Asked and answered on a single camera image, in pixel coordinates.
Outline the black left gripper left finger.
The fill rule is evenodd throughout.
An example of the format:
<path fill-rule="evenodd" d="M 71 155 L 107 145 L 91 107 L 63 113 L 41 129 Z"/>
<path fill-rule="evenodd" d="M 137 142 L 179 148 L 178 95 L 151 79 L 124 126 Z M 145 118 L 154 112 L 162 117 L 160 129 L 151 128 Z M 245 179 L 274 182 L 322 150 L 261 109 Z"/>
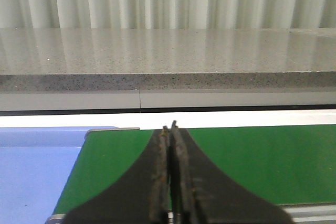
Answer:
<path fill-rule="evenodd" d="M 92 131 L 67 182 L 64 223 L 167 223 L 166 130 Z"/>

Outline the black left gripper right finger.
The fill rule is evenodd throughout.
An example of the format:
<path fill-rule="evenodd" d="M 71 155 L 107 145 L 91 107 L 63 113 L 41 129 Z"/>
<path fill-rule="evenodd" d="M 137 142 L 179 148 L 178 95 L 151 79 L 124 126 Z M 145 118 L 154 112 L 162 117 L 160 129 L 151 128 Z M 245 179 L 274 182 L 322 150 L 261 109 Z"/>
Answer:
<path fill-rule="evenodd" d="M 176 122 L 171 126 L 171 198 L 176 223 L 293 223 L 280 207 L 222 172 Z"/>

